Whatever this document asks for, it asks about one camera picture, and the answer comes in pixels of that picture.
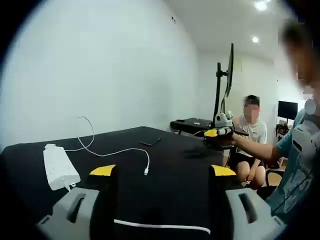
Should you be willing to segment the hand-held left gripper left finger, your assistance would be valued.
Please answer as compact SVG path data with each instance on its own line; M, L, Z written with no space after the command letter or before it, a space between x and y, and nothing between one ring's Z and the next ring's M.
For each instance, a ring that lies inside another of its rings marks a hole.
M74 187L43 217L37 228L48 240L113 240L118 208L119 169L92 170L84 188Z

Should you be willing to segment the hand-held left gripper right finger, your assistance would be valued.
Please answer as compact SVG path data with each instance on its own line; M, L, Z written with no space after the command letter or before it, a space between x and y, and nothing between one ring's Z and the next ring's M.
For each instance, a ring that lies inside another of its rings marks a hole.
M212 240L275 240L286 224L227 167L208 168L208 214Z

